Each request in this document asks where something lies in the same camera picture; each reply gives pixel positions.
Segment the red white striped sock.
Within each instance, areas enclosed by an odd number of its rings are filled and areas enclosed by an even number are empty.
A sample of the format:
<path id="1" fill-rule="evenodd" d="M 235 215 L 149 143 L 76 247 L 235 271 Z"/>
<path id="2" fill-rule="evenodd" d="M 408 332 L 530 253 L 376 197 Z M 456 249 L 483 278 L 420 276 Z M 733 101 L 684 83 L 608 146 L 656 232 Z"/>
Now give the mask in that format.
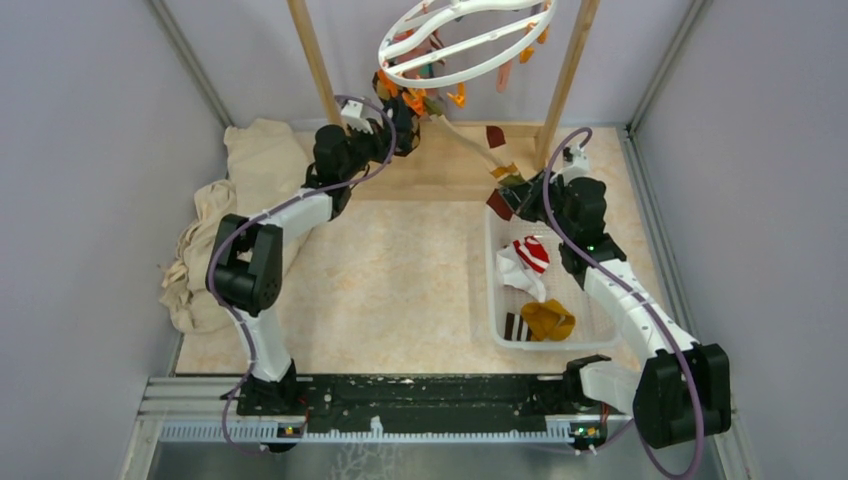
<path id="1" fill-rule="evenodd" d="M 543 274 L 550 265 L 550 256 L 544 245 L 534 235 L 512 242 L 518 257 L 534 272 Z"/>

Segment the beige striped ribbed sock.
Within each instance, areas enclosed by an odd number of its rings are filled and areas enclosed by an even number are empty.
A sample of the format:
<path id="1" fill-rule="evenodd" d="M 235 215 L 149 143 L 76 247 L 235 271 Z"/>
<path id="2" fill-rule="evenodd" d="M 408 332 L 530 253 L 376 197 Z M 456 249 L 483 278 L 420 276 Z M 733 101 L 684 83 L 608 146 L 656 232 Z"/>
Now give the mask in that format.
<path id="1" fill-rule="evenodd" d="M 441 133 L 457 141 L 483 161 L 486 171 L 497 183 L 497 188 L 487 199 L 486 205 L 501 220 L 512 220 L 521 204 L 520 193 L 526 191 L 527 179 L 514 161 L 507 161 L 501 156 L 506 146 L 506 134 L 503 129 L 496 125 L 483 124 L 478 133 L 468 135 L 443 114 L 431 115 L 430 121 Z"/>

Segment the mustard yellow sock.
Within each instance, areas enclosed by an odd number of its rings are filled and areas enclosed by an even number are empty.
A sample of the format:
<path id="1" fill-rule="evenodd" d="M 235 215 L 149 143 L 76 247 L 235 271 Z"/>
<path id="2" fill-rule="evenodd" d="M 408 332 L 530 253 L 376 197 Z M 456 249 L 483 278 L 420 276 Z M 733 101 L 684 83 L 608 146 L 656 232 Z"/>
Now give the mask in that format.
<path id="1" fill-rule="evenodd" d="M 531 341 L 564 341 L 576 327 L 576 317 L 555 299 L 529 302 L 521 308 L 520 315 Z"/>

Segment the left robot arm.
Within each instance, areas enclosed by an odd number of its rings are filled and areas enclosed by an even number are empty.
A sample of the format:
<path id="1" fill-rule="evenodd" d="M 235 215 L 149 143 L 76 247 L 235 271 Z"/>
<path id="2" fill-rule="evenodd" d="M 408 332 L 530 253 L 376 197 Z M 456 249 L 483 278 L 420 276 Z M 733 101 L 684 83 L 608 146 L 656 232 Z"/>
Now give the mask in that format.
<path id="1" fill-rule="evenodd" d="M 228 214 L 220 221 L 206 287 L 237 325 L 247 352 L 248 370 L 239 385 L 243 396 L 260 397 L 277 414 L 292 411 L 300 399 L 296 367 L 275 312 L 285 246 L 338 217 L 354 187 L 374 177 L 371 164 L 384 168 L 393 157 L 411 153 L 419 140 L 416 120 L 368 119 L 363 129 L 324 126 L 315 134 L 305 182 L 291 198 L 252 217 Z"/>

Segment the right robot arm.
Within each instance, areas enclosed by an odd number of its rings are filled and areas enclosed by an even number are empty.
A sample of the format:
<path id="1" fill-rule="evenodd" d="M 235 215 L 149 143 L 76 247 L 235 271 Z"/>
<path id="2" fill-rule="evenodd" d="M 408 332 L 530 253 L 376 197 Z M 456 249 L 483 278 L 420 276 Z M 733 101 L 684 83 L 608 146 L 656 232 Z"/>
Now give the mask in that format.
<path id="1" fill-rule="evenodd" d="M 603 308 L 640 363 L 633 373 L 602 355 L 570 362 L 565 403 L 588 412 L 603 402 L 630 415 L 641 438 L 656 449 L 728 431 L 728 355 L 681 329 L 640 284 L 606 230 L 605 193 L 600 180 L 558 175 L 546 182 L 543 174 L 502 192 L 518 218 L 559 234 L 562 267 Z"/>

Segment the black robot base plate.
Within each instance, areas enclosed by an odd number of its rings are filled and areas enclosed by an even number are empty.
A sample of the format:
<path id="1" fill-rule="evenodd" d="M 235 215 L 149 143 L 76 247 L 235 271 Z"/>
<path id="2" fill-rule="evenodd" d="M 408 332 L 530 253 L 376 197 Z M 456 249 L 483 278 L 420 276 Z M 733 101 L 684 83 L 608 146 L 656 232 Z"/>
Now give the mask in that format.
<path id="1" fill-rule="evenodd" d="M 613 413 L 579 399 L 562 374 L 298 374 L 249 378 L 230 397 L 240 416 L 305 419 L 314 434 L 539 433 L 555 416 Z"/>

